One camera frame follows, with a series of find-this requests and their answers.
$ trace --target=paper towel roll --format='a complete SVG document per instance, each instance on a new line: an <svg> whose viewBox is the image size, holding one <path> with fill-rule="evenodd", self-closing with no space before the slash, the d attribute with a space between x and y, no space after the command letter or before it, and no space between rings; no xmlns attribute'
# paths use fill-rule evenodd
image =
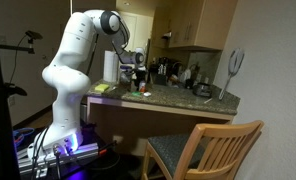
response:
<svg viewBox="0 0 296 180"><path fill-rule="evenodd" d="M118 77L118 57L113 51L105 51L104 59L104 81L117 82Z"/></svg>

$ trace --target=cabinet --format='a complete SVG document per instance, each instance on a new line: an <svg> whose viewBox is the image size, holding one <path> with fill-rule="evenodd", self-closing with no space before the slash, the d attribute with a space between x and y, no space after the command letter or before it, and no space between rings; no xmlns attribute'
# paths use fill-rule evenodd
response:
<svg viewBox="0 0 296 180"><path fill-rule="evenodd" d="M169 47L222 50L237 0L176 0L171 10Z"/></svg>
<svg viewBox="0 0 296 180"><path fill-rule="evenodd" d="M151 44L154 47L168 47L168 39L163 39L162 36L170 31L170 8L157 7L155 9L154 21L152 25Z"/></svg>

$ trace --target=kitchen utensil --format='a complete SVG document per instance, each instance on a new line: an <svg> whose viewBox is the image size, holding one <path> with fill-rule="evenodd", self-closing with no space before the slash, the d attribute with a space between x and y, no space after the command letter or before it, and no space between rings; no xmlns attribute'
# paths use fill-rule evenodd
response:
<svg viewBox="0 0 296 180"><path fill-rule="evenodd" d="M194 85L194 80L193 79L186 79L185 82L185 88L186 89L192 89Z"/></svg>
<svg viewBox="0 0 296 180"><path fill-rule="evenodd" d="M219 100L222 100L227 86L230 82L230 79L235 76L240 69L241 63L244 59L245 53L241 48L236 48L230 55L229 64L228 64L228 79L225 87L221 90L219 94Z"/></svg>
<svg viewBox="0 0 296 180"><path fill-rule="evenodd" d="M193 87L192 90L194 95L202 97L211 97L210 85L206 83L198 83Z"/></svg>
<svg viewBox="0 0 296 180"><path fill-rule="evenodd" d="M191 71L190 69L186 69L185 72L183 72L180 77L179 77L179 81L181 83L186 83L186 80L187 79L190 79L190 76L191 76Z"/></svg>

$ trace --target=chair seat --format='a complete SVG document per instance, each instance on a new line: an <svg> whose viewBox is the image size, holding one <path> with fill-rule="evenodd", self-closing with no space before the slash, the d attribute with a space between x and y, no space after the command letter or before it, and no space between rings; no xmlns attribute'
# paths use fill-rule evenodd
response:
<svg viewBox="0 0 296 180"><path fill-rule="evenodd" d="M148 142L159 154L172 177L175 174L179 158L189 139L189 136L190 134L177 134L148 138ZM204 148L200 145L197 146L197 149L190 161L189 168L197 168L203 153Z"/></svg>

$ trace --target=outlet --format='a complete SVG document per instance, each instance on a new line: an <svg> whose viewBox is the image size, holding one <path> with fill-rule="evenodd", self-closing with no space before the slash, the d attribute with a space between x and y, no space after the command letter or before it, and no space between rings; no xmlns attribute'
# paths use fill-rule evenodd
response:
<svg viewBox="0 0 296 180"><path fill-rule="evenodd" d="M3 45L7 44L6 35L0 34L0 44L3 44Z"/></svg>
<svg viewBox="0 0 296 180"><path fill-rule="evenodd" d="M9 106L14 106L16 104L15 102L15 95L9 96L8 98L8 105Z"/></svg>

